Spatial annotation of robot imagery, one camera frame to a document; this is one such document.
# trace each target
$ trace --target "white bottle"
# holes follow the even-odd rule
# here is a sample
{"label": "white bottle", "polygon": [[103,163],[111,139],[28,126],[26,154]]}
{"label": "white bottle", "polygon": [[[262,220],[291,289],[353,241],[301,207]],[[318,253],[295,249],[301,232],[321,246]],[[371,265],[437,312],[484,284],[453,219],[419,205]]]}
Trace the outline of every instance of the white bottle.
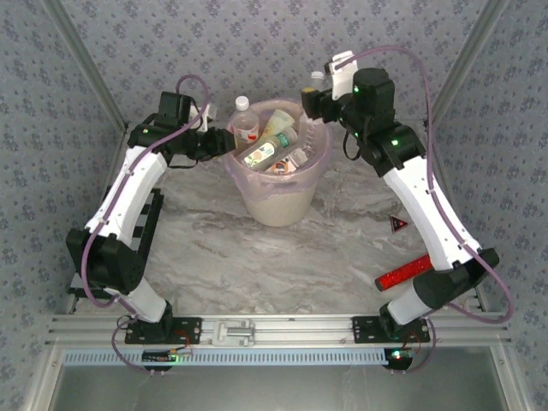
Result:
{"label": "white bottle", "polygon": [[313,71],[310,74],[310,87],[321,92],[324,89],[325,74],[321,71]]}
{"label": "white bottle", "polygon": [[[310,74],[310,87],[321,92],[324,88],[324,78],[325,76],[321,71],[313,71]],[[315,139],[316,134],[318,133],[318,127],[321,127],[323,123],[321,118],[312,120],[311,118],[308,118],[307,114],[304,112],[299,120],[299,141],[309,157],[313,157],[318,149],[315,144]]]}
{"label": "white bottle", "polygon": [[253,143],[259,138],[259,117],[249,109],[249,99],[240,96],[236,99],[238,113],[230,124],[236,140],[244,143]]}

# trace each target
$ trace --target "bottle label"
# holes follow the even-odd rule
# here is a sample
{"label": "bottle label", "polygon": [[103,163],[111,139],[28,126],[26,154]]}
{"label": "bottle label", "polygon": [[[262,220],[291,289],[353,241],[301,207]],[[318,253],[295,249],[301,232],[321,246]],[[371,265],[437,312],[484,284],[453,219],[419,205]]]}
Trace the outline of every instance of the bottle label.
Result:
{"label": "bottle label", "polygon": [[276,175],[282,175],[282,174],[289,174],[293,171],[297,170],[297,164],[290,158],[286,157],[280,161],[276,161],[274,165],[272,165],[268,170],[272,174]]}
{"label": "bottle label", "polygon": [[259,138],[259,125],[257,124],[251,130],[234,128],[234,135],[238,140],[244,141],[246,143],[252,143]]}
{"label": "bottle label", "polygon": [[272,157],[276,152],[276,147],[272,143],[264,143],[257,150],[250,152],[244,159],[243,162],[248,168],[252,168],[257,164],[262,163],[267,158]]}
{"label": "bottle label", "polygon": [[276,138],[278,140],[280,140],[280,143],[282,143],[283,148],[289,146],[289,139],[288,139],[287,135],[285,135],[284,133],[276,134]]}

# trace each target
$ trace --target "white container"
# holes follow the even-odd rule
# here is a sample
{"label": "white container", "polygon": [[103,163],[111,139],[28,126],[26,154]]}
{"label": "white container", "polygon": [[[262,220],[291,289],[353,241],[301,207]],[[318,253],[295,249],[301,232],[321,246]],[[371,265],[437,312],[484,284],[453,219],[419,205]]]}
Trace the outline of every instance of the white container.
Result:
{"label": "white container", "polygon": [[[300,104],[283,99],[255,103],[250,109],[259,115],[261,128],[276,109],[289,113],[295,120],[299,120],[302,115]],[[226,170],[240,190],[249,214],[258,222],[271,227],[284,227],[298,222],[307,214],[332,146],[331,129],[328,126],[317,125],[315,132],[317,138],[305,148],[310,160],[302,168],[287,175],[276,176],[250,170],[236,159],[239,154],[237,150],[224,156]]]}

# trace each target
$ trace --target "green label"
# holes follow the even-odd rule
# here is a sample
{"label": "green label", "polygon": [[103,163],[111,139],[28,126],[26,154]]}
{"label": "green label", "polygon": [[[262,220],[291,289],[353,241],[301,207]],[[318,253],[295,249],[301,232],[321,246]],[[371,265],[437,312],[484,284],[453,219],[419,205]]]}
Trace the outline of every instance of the green label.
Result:
{"label": "green label", "polygon": [[276,137],[278,140],[280,140],[280,143],[282,143],[283,148],[289,146],[289,140],[284,133],[276,134]]}

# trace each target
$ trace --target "metal clamp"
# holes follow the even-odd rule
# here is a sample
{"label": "metal clamp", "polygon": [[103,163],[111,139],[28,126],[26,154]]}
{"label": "metal clamp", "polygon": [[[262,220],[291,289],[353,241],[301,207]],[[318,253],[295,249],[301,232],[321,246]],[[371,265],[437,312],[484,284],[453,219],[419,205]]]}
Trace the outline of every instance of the metal clamp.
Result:
{"label": "metal clamp", "polygon": [[344,53],[333,56],[332,63],[327,63],[327,68],[331,74],[331,80],[333,81],[331,92],[333,100],[338,100],[342,95],[352,92],[352,82],[354,73],[358,71],[358,63],[351,62],[338,69],[335,69],[335,66],[353,55],[354,53],[352,51],[345,51]]}
{"label": "metal clamp", "polygon": [[255,324],[249,319],[215,323],[211,344],[220,347],[251,347],[255,344]]}

